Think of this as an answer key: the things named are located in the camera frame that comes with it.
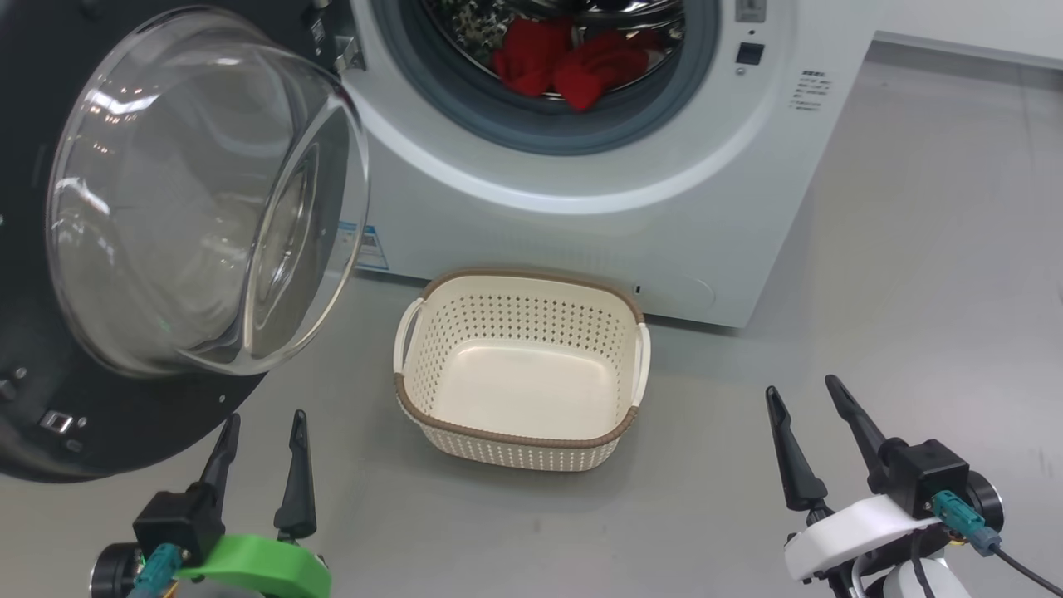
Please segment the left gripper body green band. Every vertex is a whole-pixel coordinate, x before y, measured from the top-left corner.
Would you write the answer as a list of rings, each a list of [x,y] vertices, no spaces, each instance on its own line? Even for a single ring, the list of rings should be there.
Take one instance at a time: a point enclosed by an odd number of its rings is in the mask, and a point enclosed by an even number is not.
[[[273,597],[330,597],[331,573],[311,550],[261,535],[224,535],[178,580],[204,578]]]

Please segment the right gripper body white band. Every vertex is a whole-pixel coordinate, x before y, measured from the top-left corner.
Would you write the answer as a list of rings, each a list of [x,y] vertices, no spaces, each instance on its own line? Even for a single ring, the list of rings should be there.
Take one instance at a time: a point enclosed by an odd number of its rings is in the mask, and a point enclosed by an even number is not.
[[[911,516],[888,496],[873,496],[832,514],[827,513],[823,499],[788,498],[786,503],[793,511],[814,516],[807,529],[784,545],[786,570],[795,581],[827,574],[938,522],[927,511]]]

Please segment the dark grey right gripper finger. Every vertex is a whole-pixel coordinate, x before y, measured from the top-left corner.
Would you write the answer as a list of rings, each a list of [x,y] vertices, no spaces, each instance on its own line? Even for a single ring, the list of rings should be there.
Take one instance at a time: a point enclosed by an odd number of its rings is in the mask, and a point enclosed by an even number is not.
[[[766,405],[786,507],[795,512],[826,512],[827,488],[802,452],[792,432],[792,418],[775,386],[767,386]]]
[[[855,397],[839,377],[827,375],[825,383],[831,400],[834,401],[836,412],[850,426],[855,443],[867,469],[870,491],[872,493],[885,493],[887,466],[879,456],[880,447],[885,443],[885,437],[882,435],[880,428],[874,424],[862,406],[855,401]]]

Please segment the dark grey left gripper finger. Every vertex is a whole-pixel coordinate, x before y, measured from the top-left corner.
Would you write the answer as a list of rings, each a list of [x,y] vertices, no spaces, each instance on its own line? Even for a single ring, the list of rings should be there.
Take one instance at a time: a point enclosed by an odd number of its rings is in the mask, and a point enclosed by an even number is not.
[[[282,503],[274,514],[274,527],[279,541],[300,541],[316,534],[311,443],[303,409],[296,410],[288,446],[290,466]]]
[[[208,462],[198,478],[198,484],[210,491],[210,514],[217,520],[223,519],[227,473],[236,458],[241,427],[242,416],[239,414],[232,413],[225,418]]]

